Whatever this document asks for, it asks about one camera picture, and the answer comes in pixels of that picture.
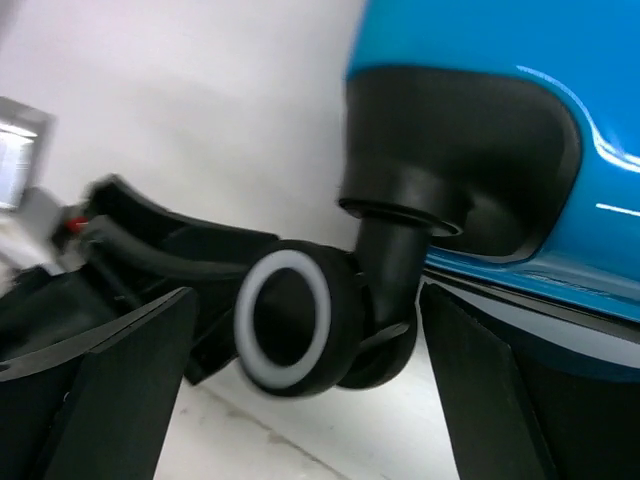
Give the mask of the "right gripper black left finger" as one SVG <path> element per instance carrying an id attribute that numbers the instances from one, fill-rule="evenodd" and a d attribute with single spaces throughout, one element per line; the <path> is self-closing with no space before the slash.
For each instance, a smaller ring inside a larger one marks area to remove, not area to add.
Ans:
<path id="1" fill-rule="evenodd" d="M 197 297 L 176 289 L 49 370 L 1 368 L 5 479 L 150 479 L 191 349 Z"/>

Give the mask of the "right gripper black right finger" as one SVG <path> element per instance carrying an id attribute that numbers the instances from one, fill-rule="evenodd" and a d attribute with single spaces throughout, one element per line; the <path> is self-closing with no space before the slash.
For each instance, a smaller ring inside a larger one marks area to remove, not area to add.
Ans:
<path id="1" fill-rule="evenodd" d="M 419 305 L 460 478 L 638 478 L 638 369 L 503 323 L 437 285 Z"/>

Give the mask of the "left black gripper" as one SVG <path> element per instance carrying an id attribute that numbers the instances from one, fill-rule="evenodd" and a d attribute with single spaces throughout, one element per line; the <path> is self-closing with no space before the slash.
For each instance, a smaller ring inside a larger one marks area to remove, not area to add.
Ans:
<path id="1" fill-rule="evenodd" d="M 275 234 L 189 217 L 153 202 L 122 177 L 86 190 L 83 218 L 47 191 L 30 188 L 9 219 L 44 258 L 23 261 L 1 296 L 1 368 L 49 370 L 120 333 L 91 265 L 115 280 L 128 306 L 178 287 L 198 296 L 184 372 L 197 385 L 231 361 L 233 304 L 251 261 Z"/>

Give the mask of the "blue kids suitcase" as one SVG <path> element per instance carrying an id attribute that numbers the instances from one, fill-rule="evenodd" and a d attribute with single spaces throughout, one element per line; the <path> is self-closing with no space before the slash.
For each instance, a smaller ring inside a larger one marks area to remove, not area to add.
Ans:
<path id="1" fill-rule="evenodd" d="M 385 382 L 424 272 L 639 322 L 639 5 L 369 1 L 345 75 L 350 252 L 281 240 L 236 299 L 275 396 Z"/>

